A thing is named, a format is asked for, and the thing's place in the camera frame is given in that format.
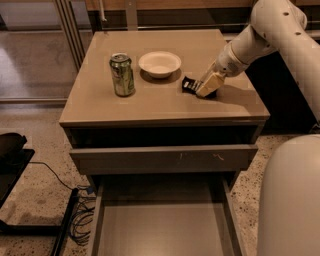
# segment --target drawer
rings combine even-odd
[[[246,253],[223,177],[180,173],[104,176],[88,255]]]
[[[73,149],[83,175],[234,172],[249,167],[256,145],[204,145]]]

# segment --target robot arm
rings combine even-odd
[[[206,96],[225,77],[237,76],[254,60],[279,51],[320,120],[320,46],[304,31],[306,24],[305,14],[289,0],[259,0],[250,25],[224,47],[197,95]]]

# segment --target terrazzo floor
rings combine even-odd
[[[1,97],[68,95],[76,72],[61,33],[0,32],[0,40]],[[43,51],[41,54],[36,51],[39,47]],[[48,63],[48,69],[44,69],[44,63]],[[71,147],[58,123],[62,110],[63,106],[58,105],[0,105],[0,134],[18,132],[25,135],[28,140],[25,148],[35,150],[32,161],[48,164],[70,187],[87,185],[88,181],[78,173],[69,156]],[[256,255],[259,193],[264,168],[272,152],[294,136],[260,136],[254,161],[240,174],[232,190],[248,256]],[[0,219],[8,224],[59,225],[69,195],[70,190],[45,166],[29,164],[1,208]],[[50,255],[54,241],[54,237],[0,235],[0,256]],[[86,248],[67,238],[61,255],[86,255]]]

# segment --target white bowl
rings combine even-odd
[[[180,66],[180,58],[171,52],[149,52],[139,60],[139,67],[153,78],[166,78]]]

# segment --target beverage can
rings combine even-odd
[[[125,53],[115,53],[110,58],[114,92],[118,96],[126,97],[135,92],[131,62]]]

